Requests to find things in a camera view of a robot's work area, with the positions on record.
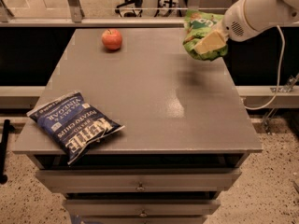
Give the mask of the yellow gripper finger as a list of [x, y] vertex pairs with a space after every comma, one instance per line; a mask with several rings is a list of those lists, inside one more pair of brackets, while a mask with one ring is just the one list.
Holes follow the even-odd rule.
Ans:
[[208, 33], [205, 37], [200, 39], [194, 46], [194, 50], [200, 54], [208, 54], [209, 52], [216, 52], [226, 46], [224, 36], [217, 30]]

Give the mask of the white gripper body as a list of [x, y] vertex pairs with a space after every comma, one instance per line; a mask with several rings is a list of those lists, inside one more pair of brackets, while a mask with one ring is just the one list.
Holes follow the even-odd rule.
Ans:
[[237, 42], [251, 39], [264, 31], [262, 0], [239, 0], [226, 12], [222, 21], [224, 31]]

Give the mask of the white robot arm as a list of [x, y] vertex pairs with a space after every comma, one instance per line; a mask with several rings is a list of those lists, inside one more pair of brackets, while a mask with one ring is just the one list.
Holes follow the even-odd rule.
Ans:
[[276, 26], [299, 21], [299, 0], [239, 0], [216, 23], [212, 30], [194, 46], [204, 55], [222, 49], [228, 39], [242, 42]]

